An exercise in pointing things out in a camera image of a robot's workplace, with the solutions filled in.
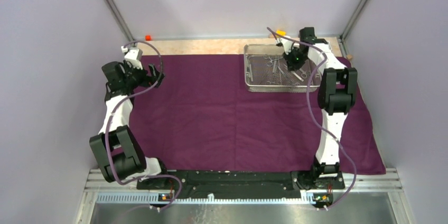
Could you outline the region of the purple cloth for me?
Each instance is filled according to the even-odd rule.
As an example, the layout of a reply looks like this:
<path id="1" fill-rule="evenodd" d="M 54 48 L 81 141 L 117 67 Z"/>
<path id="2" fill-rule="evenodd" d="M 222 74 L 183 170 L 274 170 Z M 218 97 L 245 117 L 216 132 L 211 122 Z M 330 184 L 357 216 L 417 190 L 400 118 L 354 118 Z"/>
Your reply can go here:
<path id="1" fill-rule="evenodd" d="M 321 132 L 317 92 L 250 92 L 238 54 L 144 56 L 163 63 L 158 88 L 137 96 L 130 129 L 147 157 L 179 170 L 308 170 Z"/>

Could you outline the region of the metal mesh instrument tray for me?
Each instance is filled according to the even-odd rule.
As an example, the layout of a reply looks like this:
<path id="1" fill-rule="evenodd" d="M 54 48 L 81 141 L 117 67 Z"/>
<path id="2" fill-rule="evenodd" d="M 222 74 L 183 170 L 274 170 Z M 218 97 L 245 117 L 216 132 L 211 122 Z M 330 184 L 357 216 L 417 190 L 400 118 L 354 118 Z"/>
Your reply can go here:
<path id="1" fill-rule="evenodd" d="M 264 57 L 279 57 L 282 61 L 282 70 L 285 76 L 273 75 L 272 68 L 266 65 Z M 251 63 L 253 71 L 253 82 L 247 79 L 247 61 Z M 307 82 L 310 79 L 310 91 L 316 91 L 321 84 L 321 74 L 317 72 L 316 75 L 311 76 L 311 72 L 315 68 L 315 64 L 311 61 L 306 61 L 301 69 L 305 70 L 309 77 L 304 81 L 298 80 L 292 74 L 293 71 L 288 71 L 286 61 L 283 58 L 283 49 L 273 44 L 248 44 L 244 47 L 244 70 L 245 70 L 245 84 L 251 92 L 306 92 Z"/>

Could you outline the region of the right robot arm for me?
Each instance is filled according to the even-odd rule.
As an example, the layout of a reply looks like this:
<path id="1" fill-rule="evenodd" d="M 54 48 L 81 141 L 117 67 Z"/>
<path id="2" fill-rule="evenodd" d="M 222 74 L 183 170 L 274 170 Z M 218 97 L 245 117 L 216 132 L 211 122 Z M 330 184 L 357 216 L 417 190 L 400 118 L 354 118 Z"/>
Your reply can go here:
<path id="1" fill-rule="evenodd" d="M 322 121 L 312 119 L 321 130 L 321 138 L 309 175 L 314 187 L 324 188 L 340 172 L 341 134 L 356 102 L 358 72 L 341 63 L 327 40 L 315 36 L 313 27 L 301 29 L 299 35 L 299 41 L 288 36 L 278 37 L 277 45 L 284 49 L 283 58 L 289 71 L 297 71 L 311 61 L 315 64 L 311 77 L 320 75 L 317 102 Z"/>

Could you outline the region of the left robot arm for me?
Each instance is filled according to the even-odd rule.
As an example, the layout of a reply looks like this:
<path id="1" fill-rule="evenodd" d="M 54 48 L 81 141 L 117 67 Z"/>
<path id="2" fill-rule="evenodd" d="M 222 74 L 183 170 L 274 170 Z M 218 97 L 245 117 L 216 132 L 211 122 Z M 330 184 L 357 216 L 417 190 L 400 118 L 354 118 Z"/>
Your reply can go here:
<path id="1" fill-rule="evenodd" d="M 129 127 L 134 107 L 134 90 L 158 87 L 164 78 L 154 64 L 148 69 L 135 67 L 130 61 L 113 61 L 102 66 L 107 79 L 107 112 L 99 133 L 89 140 L 98 167 L 107 182 L 125 183 L 135 177 L 149 181 L 157 189 L 169 183 L 169 174 L 157 158 L 145 157 Z"/>

